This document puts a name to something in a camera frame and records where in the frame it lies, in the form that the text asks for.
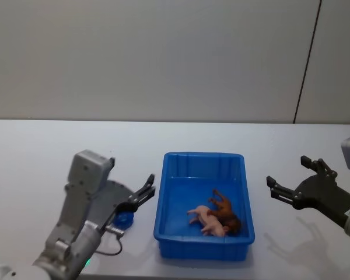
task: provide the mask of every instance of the table surface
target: table surface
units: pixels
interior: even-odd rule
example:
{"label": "table surface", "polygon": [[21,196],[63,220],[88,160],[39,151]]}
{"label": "table surface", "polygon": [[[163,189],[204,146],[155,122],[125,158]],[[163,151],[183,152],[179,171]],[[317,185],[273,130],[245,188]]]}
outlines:
{"label": "table surface", "polygon": [[[0,263],[31,264],[44,247],[64,201],[72,157],[84,149],[114,156],[110,177],[133,190],[175,151],[245,157],[255,242],[245,262],[162,259],[153,238],[158,191],[135,214],[116,257],[94,255],[84,274],[201,279],[350,279],[350,238],[313,209],[270,198],[267,175],[295,188],[311,171],[300,156],[323,158],[350,192],[340,143],[350,125],[203,124],[0,120]],[[105,236],[103,250],[117,248]]]}

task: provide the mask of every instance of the blue plastic bin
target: blue plastic bin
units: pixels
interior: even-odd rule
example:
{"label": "blue plastic bin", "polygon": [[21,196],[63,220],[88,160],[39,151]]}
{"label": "blue plastic bin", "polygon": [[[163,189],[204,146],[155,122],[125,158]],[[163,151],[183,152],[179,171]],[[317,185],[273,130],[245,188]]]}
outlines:
{"label": "blue plastic bin", "polygon": [[[187,211],[208,202],[216,188],[227,196],[241,220],[237,236],[203,236],[201,224],[189,225]],[[154,228],[165,258],[244,261],[254,242],[244,157],[231,153],[167,153],[162,169]]]}

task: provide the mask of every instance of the pink toy pig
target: pink toy pig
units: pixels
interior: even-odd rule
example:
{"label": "pink toy pig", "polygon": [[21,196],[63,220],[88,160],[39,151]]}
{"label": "pink toy pig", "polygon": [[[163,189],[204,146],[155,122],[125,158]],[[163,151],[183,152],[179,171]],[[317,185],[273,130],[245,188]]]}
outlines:
{"label": "pink toy pig", "polygon": [[210,210],[210,208],[203,205],[200,205],[196,209],[189,210],[187,215],[193,213],[197,214],[189,223],[194,223],[199,220],[204,225],[204,228],[201,229],[204,235],[225,236],[228,228],[223,227],[215,216],[207,215],[208,210]]}

